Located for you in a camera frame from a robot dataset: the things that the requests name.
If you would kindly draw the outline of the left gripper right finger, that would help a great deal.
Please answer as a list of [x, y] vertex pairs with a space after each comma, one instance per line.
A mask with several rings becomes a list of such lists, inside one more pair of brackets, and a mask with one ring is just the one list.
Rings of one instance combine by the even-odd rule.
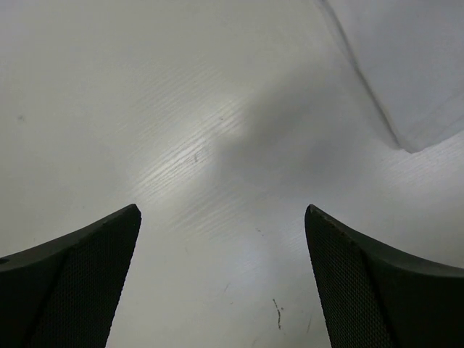
[[304, 227], [332, 347], [463, 346], [463, 269], [395, 249], [314, 205]]

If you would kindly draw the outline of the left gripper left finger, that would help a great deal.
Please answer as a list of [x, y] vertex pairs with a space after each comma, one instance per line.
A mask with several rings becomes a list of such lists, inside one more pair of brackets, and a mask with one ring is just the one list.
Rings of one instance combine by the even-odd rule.
[[141, 227], [135, 204], [1, 258], [2, 347], [105, 347]]

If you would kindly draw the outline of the white skirt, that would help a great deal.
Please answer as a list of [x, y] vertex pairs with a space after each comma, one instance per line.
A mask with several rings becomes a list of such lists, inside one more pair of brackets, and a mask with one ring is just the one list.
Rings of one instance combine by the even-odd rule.
[[397, 143], [420, 152], [463, 131], [462, 1], [321, 1]]

